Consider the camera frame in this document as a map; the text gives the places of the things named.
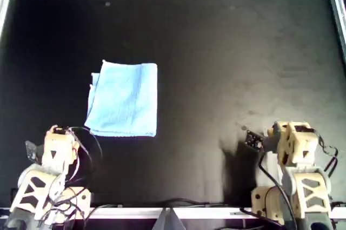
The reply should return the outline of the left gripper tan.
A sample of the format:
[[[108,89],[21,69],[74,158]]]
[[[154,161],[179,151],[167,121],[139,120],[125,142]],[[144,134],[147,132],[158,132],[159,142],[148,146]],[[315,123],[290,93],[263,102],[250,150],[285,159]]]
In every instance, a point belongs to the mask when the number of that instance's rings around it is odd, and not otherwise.
[[[68,172],[77,159],[78,142],[69,129],[51,126],[44,137],[42,166],[49,172]]]

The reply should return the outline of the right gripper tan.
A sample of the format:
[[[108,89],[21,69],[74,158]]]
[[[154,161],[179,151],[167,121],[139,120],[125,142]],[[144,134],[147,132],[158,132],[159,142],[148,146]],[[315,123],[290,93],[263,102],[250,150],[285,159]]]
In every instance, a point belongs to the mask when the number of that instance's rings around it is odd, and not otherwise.
[[[315,164],[318,136],[306,122],[278,122],[278,163],[281,166],[300,167]]]

